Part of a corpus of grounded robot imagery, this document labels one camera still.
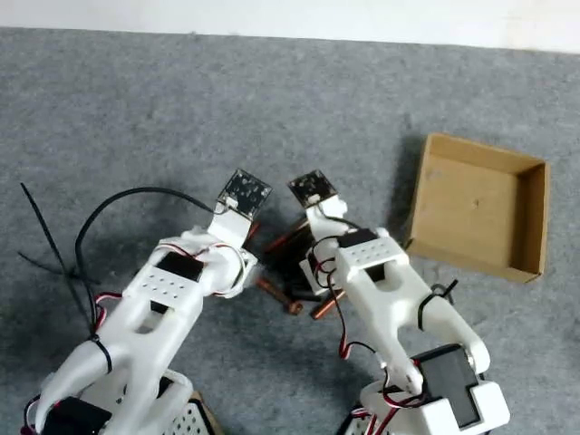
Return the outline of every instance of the white robotic arm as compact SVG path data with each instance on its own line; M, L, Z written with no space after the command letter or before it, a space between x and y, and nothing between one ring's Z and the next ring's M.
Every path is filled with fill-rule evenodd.
M407 392L407 397L430 396L429 403L399 412L390 423L389 432L467 435L506 424L509 412L501 390L495 383L483 382L476 376L485 372L490 364L485 344L446 299L433 297L430 288L411 267L407 254L388 231L353 227L345 221L346 204L320 171L295 179L289 187L305 207L316 241L300 264L313 291L319 294L326 290L318 279L322 269L313 268L313 263L329 262L330 265L324 266L325 271L333 269L328 280L346 292L364 321L379 360L388 370L390 385ZM463 403L456 407L453 402L453 410L448 398L437 399L430 394L430 384L435 385L438 380L426 380L423 373L430 372L433 362L421 366L421 361L413 361L405 352L398 339L398 331L405 325L417 326L443 343L460 346L459 353L455 347L450 347L446 351L449 354L442 353L438 357L440 361L455 358L454 363L468 367L466 379L475 384L464 385L464 389L470 389L470 397L465 401L473 400L474 409L465 409L465 418L454 416L454 411L461 411ZM366 387L361 402L370 414L383 421L392 406L384 400L381 391L382 382Z
M169 364L198 320L203 298L242 291L257 262L242 244L270 190L238 170L207 230L194 227L159 242L100 325L100 340L79 345L45 383L38 433L58 433L58 408L71 398L72 406L84 407L77 414L87 413L75 416L86 433L160 435L168 428L193 392Z

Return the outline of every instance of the black electronic component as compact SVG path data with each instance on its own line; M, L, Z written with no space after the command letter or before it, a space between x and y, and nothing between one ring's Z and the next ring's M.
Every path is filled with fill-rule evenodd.
M379 238L369 228L362 228L352 233L346 233L337 238L338 247L353 247L364 242L370 242L375 238Z
M319 169L293 179L288 187L304 208L315 206L336 195L336 189Z
M203 271L203 262L196 260L193 256L183 256L175 252L168 252L159 261L157 267L198 282Z
M75 397L67 397L48 413L43 435L97 435L110 419L110 412Z
M252 220L266 202L270 192L272 188L265 182L242 169L237 169L217 197L217 201Z
M439 347L413 360L425 379L425 403L447 398L460 429L481 420L469 391L479 384L478 376L459 344Z

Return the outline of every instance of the floor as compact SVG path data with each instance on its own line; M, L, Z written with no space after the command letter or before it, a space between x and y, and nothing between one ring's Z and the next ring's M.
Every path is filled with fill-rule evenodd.
M73 239L110 194L183 189L211 204L235 168L270 183L266 241L296 219L285 186L321 169L348 217L400 234L421 144L446 131L548 160L546 273L531 284L413 258L428 283L457 277L457 308L486 342L488 377L512 421L497 434L580 426L580 57L386 43L0 30L0 427L16 433L45 376L86 336L18 183L34 193L68 262ZM159 238L202 212L158 196L107 211L87 239L102 290L121 291ZM361 321L343 303L352 338ZM363 350L336 355L335 315L314 322L248 288L208 298L171 367L233 434L335 433L380 371ZM414 331L409 353L435 344Z

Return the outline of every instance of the bolt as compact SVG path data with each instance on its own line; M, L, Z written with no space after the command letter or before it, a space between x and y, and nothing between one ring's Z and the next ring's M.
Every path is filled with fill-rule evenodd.
M346 292L344 290L340 290L336 293L336 299L334 299L333 295L328 295L328 297L324 300L324 302L318 305L314 309L314 311L310 313L310 316L315 320L322 319L326 315L326 313L328 313L330 309L336 305L336 301L339 300L344 295L346 295Z
M270 281L265 278L258 278L256 285L260 287L265 292L269 293L278 302L284 305L284 308L291 315L298 315L302 311L302 304L297 301L293 301L288 296L284 294L282 290L273 285Z

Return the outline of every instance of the cardboard tray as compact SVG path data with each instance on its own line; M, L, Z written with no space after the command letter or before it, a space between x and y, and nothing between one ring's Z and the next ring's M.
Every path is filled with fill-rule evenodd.
M520 283L542 275L549 174L541 159L430 134L408 252Z

